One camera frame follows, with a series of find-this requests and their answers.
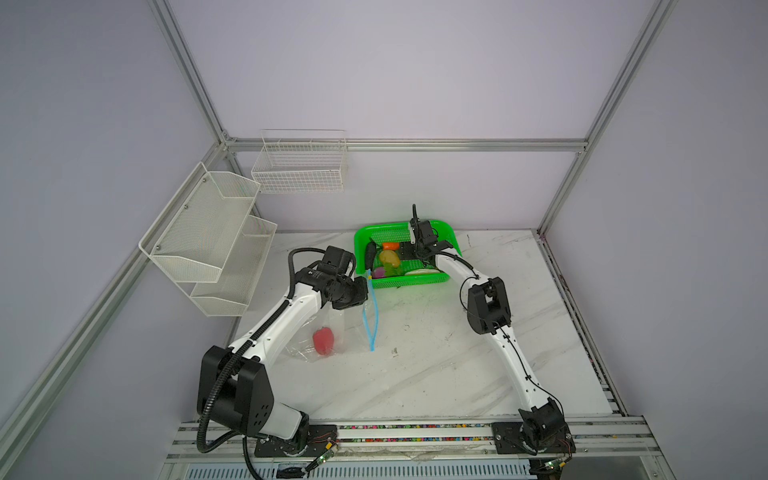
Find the clear zip top bag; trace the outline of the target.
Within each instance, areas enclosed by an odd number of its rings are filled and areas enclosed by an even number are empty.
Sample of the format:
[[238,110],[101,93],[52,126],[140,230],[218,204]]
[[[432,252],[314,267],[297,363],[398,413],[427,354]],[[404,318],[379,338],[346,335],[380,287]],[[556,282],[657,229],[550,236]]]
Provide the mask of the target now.
[[[367,280],[368,300],[361,306],[345,310],[334,310],[326,304],[317,313],[309,316],[288,341],[284,352],[291,358],[315,362],[334,355],[374,352],[379,330],[378,301],[369,275]],[[320,356],[313,347],[313,333],[329,327],[335,335],[335,350],[330,356]]]

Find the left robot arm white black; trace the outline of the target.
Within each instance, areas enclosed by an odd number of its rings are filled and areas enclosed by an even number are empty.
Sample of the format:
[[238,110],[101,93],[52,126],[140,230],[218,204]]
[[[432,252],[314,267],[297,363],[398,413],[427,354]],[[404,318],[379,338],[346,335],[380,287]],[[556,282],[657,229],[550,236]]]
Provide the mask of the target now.
[[246,334],[213,346],[200,368],[197,450],[210,453],[236,436],[266,437],[292,455],[308,444],[308,415],[275,397],[269,371],[298,330],[326,305],[342,311],[368,300],[358,276],[300,273],[282,301]]

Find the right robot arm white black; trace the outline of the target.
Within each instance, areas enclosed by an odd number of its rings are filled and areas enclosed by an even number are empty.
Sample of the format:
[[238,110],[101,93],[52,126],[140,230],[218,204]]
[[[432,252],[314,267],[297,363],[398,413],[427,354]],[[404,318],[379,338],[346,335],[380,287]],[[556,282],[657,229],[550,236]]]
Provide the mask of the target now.
[[519,401],[520,447],[532,455],[557,446],[571,454],[574,447],[563,405],[542,387],[519,347],[504,281],[476,270],[450,241],[438,236],[430,221],[417,214],[409,222],[409,235],[417,260],[437,267],[459,284],[459,303],[470,328],[498,350]]

